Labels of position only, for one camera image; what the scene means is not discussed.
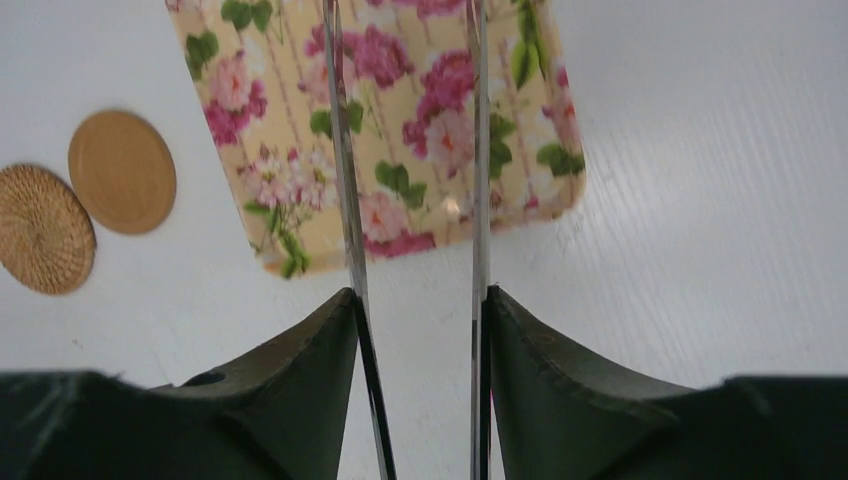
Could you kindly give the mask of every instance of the pink flower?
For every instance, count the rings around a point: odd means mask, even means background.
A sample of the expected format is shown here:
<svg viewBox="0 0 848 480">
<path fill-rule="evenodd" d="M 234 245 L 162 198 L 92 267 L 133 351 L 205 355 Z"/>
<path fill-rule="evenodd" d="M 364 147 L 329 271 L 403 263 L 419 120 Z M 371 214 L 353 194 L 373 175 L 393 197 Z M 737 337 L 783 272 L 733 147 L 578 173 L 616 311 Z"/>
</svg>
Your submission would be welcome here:
<svg viewBox="0 0 848 480">
<path fill-rule="evenodd" d="M 289 203 L 291 192 L 283 163 L 263 145 L 258 159 L 238 170 L 256 203 L 268 208 Z"/>
<path fill-rule="evenodd" d="M 474 90 L 474 65 L 468 50 L 449 50 L 433 63 L 430 71 L 421 75 L 427 95 L 441 108 L 461 109 L 468 94 Z"/>
<path fill-rule="evenodd" d="M 386 258 L 399 257 L 409 253 L 426 252 L 436 248 L 436 239 L 432 232 L 413 235 L 403 230 L 399 237 L 388 242 L 372 242 L 365 239 L 365 250 Z"/>
<path fill-rule="evenodd" d="M 416 7 L 418 18 L 424 20 L 431 15 L 452 15 L 465 5 L 465 0 L 395 0 L 395 3 Z"/>
<path fill-rule="evenodd" d="M 559 67 L 557 69 L 557 85 L 560 87 L 568 86 L 568 74 L 565 73 L 565 67 Z"/>
<path fill-rule="evenodd" d="M 409 230 L 404 209 L 383 192 L 360 197 L 359 210 L 366 242 L 389 242 Z"/>
<path fill-rule="evenodd" d="M 412 145 L 412 153 L 418 158 L 427 158 L 427 124 L 420 120 L 412 120 L 403 124 L 403 144 Z"/>
<path fill-rule="evenodd" d="M 212 103 L 207 105 L 203 109 L 203 113 L 206 115 L 206 124 L 209 126 L 216 147 L 238 143 L 236 136 L 238 130 L 233 123 L 233 117 L 230 112 L 224 110 L 218 104 L 217 100 L 213 100 Z"/>
<path fill-rule="evenodd" d="M 212 133 L 215 146 L 236 145 L 238 133 L 250 124 L 250 118 L 262 118 L 268 107 L 265 98 L 265 87 L 259 80 L 254 80 L 248 94 L 248 104 L 240 110 L 229 111 L 225 109 L 218 100 L 212 100 L 203 109 L 206 115 L 206 124 Z"/>
<path fill-rule="evenodd" d="M 578 152 L 582 150 L 574 103 L 568 87 L 556 92 L 551 105 L 542 107 L 542 113 L 553 122 L 557 137 L 565 149 Z"/>
<path fill-rule="evenodd" d="M 433 117 L 424 135 L 428 159 L 446 167 L 448 178 L 474 159 L 474 126 L 462 113 L 443 111 Z"/>
<path fill-rule="evenodd" d="M 226 110 L 241 110 L 250 102 L 251 83 L 244 52 L 218 62 L 209 78 L 209 91 Z"/>
<path fill-rule="evenodd" d="M 254 80 L 250 84 L 250 95 L 248 95 L 247 111 L 256 118 L 265 116 L 268 108 L 268 99 L 265 98 L 265 85 L 262 80 Z"/>
<path fill-rule="evenodd" d="M 356 67 L 348 57 L 344 57 L 342 71 L 345 88 L 352 88 L 356 83 Z M 301 92 L 312 95 L 312 98 L 319 104 L 329 103 L 330 88 L 327 82 L 327 76 L 327 63 L 323 58 L 316 59 L 306 71 L 303 81 L 297 84 L 297 88 Z"/>
<path fill-rule="evenodd" d="M 313 151 L 292 158 L 290 152 L 289 167 L 292 172 L 289 189 L 294 192 L 292 203 L 315 211 L 336 204 L 336 169 L 322 153 Z"/>
<path fill-rule="evenodd" d="M 303 47 L 303 51 L 307 57 L 314 57 L 324 52 L 324 25 L 320 24 L 312 27 L 311 34 L 312 38 L 306 40 L 306 44 Z M 361 33 L 342 32 L 342 48 L 345 54 L 348 56 L 352 55 L 359 45 L 360 40 L 362 40 Z"/>
<path fill-rule="evenodd" d="M 358 42 L 353 60 L 359 75 L 374 79 L 380 88 L 388 88 L 406 74 L 415 71 L 406 48 L 397 37 L 368 25 Z"/>
</svg>

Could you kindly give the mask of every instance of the tray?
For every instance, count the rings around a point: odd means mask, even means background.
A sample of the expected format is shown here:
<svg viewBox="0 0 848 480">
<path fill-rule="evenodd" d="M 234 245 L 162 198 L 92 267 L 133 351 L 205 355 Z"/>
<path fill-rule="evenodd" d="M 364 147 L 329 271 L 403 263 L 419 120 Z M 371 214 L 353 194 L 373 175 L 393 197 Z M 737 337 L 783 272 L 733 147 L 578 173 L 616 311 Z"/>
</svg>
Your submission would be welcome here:
<svg viewBox="0 0 848 480">
<path fill-rule="evenodd" d="M 547 5 L 485 0 L 494 231 L 557 218 L 585 186 Z M 321 0 L 166 0 L 244 228 L 284 278 L 344 268 Z M 464 0 L 341 0 L 369 260 L 471 236 Z"/>
</svg>

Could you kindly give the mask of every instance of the wicker coaster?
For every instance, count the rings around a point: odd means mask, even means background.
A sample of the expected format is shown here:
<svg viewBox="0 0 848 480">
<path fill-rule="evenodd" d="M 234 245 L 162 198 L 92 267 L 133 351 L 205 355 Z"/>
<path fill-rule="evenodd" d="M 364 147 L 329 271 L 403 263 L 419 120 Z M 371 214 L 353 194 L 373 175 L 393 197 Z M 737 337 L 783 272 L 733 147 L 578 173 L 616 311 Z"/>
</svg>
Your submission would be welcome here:
<svg viewBox="0 0 848 480">
<path fill-rule="evenodd" d="M 19 282 L 50 295 L 76 290 L 95 246 L 88 214 L 59 178 L 34 165 L 0 171 L 0 259 Z"/>
<path fill-rule="evenodd" d="M 80 202 L 104 227 L 146 233 L 174 206 L 174 162 L 159 133 L 131 113 L 107 110 L 74 133 L 68 170 Z"/>
</svg>

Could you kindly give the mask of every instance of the green leaf print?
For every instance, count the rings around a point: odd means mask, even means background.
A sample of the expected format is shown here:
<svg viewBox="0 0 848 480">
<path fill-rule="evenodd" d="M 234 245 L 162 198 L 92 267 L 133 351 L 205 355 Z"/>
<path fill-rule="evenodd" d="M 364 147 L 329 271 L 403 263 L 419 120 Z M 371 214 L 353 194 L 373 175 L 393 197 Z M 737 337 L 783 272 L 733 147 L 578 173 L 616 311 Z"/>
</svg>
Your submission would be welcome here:
<svg viewBox="0 0 848 480">
<path fill-rule="evenodd" d="M 259 0 L 250 7 L 253 24 L 256 25 L 256 29 L 262 33 L 265 33 L 265 30 L 268 29 L 268 22 L 271 21 L 272 13 L 274 13 L 274 7 L 271 6 L 271 2 L 268 0 Z"/>
<path fill-rule="evenodd" d="M 409 186 L 409 189 L 402 194 L 403 203 L 410 210 L 418 210 L 424 206 L 424 196 L 427 194 L 427 184 L 424 182 L 416 182 Z"/>
<path fill-rule="evenodd" d="M 489 178 L 498 179 L 503 174 L 503 166 L 512 162 L 512 151 L 503 140 L 492 138 L 489 142 Z"/>
<path fill-rule="evenodd" d="M 298 257 L 289 257 L 283 262 L 283 266 L 280 268 L 280 275 L 285 279 L 289 279 L 294 276 L 294 272 L 298 270 L 298 267 L 300 267 Z"/>
<path fill-rule="evenodd" d="M 410 185 L 409 172 L 403 165 L 392 166 L 385 160 L 380 160 L 374 169 L 377 183 L 395 192 L 403 199 L 406 208 L 418 210 L 424 206 L 424 197 L 427 195 L 427 184 L 415 182 Z"/>
<path fill-rule="evenodd" d="M 582 153 L 566 151 L 558 143 L 549 143 L 536 153 L 536 162 L 547 165 L 555 177 L 577 175 L 586 169 Z"/>
<path fill-rule="evenodd" d="M 309 129 L 315 135 L 323 133 L 329 139 L 333 139 L 333 124 L 330 118 L 330 112 L 327 110 L 318 110 L 312 114 L 309 119 Z"/>
<path fill-rule="evenodd" d="M 255 200 L 247 202 L 244 204 L 244 211 L 248 213 L 252 213 L 254 215 L 268 215 L 271 213 L 271 210 L 265 205 L 260 205 Z"/>
<path fill-rule="evenodd" d="M 501 140 L 515 131 L 515 123 L 499 113 L 489 114 L 489 138 Z"/>
<path fill-rule="evenodd" d="M 221 19 L 233 24 L 233 27 L 242 31 L 250 25 L 253 14 L 250 5 L 238 0 L 227 0 L 221 5 Z"/>
<path fill-rule="evenodd" d="M 539 22 L 536 19 L 536 11 L 528 0 L 521 2 L 518 6 L 518 32 L 527 43 L 536 43 L 539 38 Z"/>
<path fill-rule="evenodd" d="M 521 87 L 533 78 L 539 68 L 539 52 L 536 50 L 536 45 L 519 40 L 515 44 L 515 49 L 512 50 L 510 64 L 515 89 L 521 90 Z"/>
<path fill-rule="evenodd" d="M 203 65 L 198 64 L 188 55 L 186 55 L 186 65 L 188 66 L 188 73 L 191 74 L 192 80 L 196 82 L 203 78 Z"/>
<path fill-rule="evenodd" d="M 350 130 L 353 133 L 362 132 L 362 118 L 365 115 L 365 109 L 362 104 L 356 100 L 351 100 L 347 104 L 347 121 L 350 125 Z"/>
<path fill-rule="evenodd" d="M 530 0 L 522 0 L 518 7 L 518 31 L 521 38 L 527 45 L 536 47 L 538 54 L 537 66 L 542 78 L 548 78 L 548 68 L 550 58 L 545 42 L 542 41 L 542 35 L 539 32 L 539 18 L 536 12 L 536 6 Z"/>
<path fill-rule="evenodd" d="M 203 77 L 203 67 L 218 53 L 218 48 L 218 37 L 208 30 L 199 37 L 186 36 L 186 65 L 192 80 Z"/>
<path fill-rule="evenodd" d="M 409 190 L 409 172 L 403 165 L 391 166 L 389 162 L 380 160 L 377 168 L 374 169 L 374 174 L 377 177 L 377 183 L 383 185 L 389 190 L 403 196 Z"/>
</svg>

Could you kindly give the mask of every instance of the table surface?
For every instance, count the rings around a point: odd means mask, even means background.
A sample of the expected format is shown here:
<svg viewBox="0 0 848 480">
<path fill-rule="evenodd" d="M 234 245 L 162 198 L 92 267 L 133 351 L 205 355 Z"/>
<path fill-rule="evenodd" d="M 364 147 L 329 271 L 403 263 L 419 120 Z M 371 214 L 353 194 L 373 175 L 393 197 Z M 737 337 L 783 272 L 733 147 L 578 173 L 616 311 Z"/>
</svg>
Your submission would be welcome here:
<svg viewBox="0 0 848 480">
<path fill-rule="evenodd" d="M 566 335 L 669 381 L 848 371 L 848 2 L 554 1 L 588 189 L 558 222 L 495 238 L 493 279 Z M 285 283 L 252 258 L 161 0 L 0 2 L 0 38 L 0 166 L 67 179 L 77 124 L 122 107 L 160 130 L 178 178 L 153 233 L 95 225 L 77 293 L 37 295 L 0 273 L 0 369 L 180 383 L 347 284 L 345 272 Z M 369 269 L 401 478 L 467 475 L 470 274 L 470 244 Z M 360 372 L 340 478 L 377 478 Z"/>
</svg>

